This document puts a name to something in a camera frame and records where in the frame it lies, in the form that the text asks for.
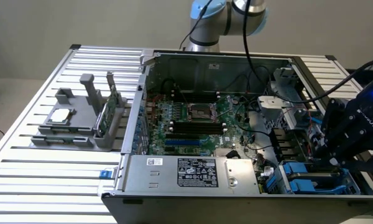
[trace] slotted aluminum platform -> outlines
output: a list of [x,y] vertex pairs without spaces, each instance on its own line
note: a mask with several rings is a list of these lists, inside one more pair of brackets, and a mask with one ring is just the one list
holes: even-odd
[[[100,170],[117,166],[128,114],[121,120],[113,152],[85,152],[29,149],[31,135],[37,132],[56,103],[59,88],[72,88],[75,95],[87,95],[79,79],[93,73],[95,87],[109,95],[107,71],[115,71],[115,82],[128,98],[127,113],[133,101],[140,76],[140,49],[81,46],[69,50],[57,68],[31,100],[0,142],[0,223],[115,224],[100,197]],[[324,56],[301,56],[323,88],[328,90],[347,76],[337,61]],[[353,98],[355,83],[331,96]]]

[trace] power supply label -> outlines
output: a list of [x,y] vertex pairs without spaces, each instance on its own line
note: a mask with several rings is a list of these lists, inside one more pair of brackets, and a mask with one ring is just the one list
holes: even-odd
[[177,184],[180,187],[217,188],[216,160],[179,158]]

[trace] gray wall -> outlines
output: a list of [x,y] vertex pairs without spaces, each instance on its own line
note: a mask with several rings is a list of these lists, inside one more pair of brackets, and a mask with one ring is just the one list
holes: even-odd
[[[45,79],[72,43],[177,48],[192,0],[0,0],[0,77]],[[268,0],[253,52],[333,54],[353,68],[373,58],[373,0]],[[241,37],[221,50],[241,51]]]

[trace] gray 3d-printed holder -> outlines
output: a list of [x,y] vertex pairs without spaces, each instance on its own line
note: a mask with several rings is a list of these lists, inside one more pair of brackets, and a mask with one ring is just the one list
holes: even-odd
[[[39,126],[40,133],[32,137],[31,148],[81,151],[112,150],[127,98],[123,98],[119,92],[120,103],[115,109],[111,128],[105,135],[99,137],[93,133],[93,125],[107,98],[103,98],[100,90],[96,90],[93,87],[92,74],[83,74],[80,83],[85,85],[88,97],[75,96],[68,88],[59,89],[56,93],[57,103],[44,124]],[[68,117],[61,122],[52,121],[52,115],[57,109],[69,110]],[[59,138],[67,139],[67,143],[61,143]]]

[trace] floor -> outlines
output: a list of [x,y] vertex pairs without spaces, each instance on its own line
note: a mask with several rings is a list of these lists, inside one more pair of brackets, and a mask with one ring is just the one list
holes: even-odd
[[0,129],[7,132],[44,80],[0,78]]

